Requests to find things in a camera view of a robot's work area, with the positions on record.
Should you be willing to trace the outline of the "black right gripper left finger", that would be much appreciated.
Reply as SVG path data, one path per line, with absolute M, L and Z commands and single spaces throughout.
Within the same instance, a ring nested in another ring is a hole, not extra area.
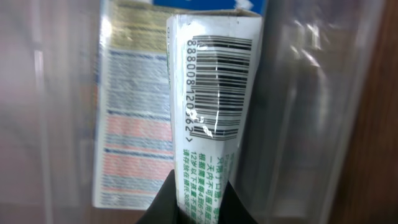
M 178 206 L 175 186 L 175 171 L 171 170 L 154 201 L 137 224 L 177 224 Z

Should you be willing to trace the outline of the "white green medicine box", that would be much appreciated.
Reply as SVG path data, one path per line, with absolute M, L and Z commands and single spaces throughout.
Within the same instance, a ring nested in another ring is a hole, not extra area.
M 261 15 L 190 11 L 167 19 L 177 205 L 186 223 L 218 223 L 244 132 L 261 49 Z

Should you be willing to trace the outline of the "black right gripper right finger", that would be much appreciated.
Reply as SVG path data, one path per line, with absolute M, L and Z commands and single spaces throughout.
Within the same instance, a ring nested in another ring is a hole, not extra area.
M 218 224 L 257 224 L 241 203 L 230 182 L 223 195 Z

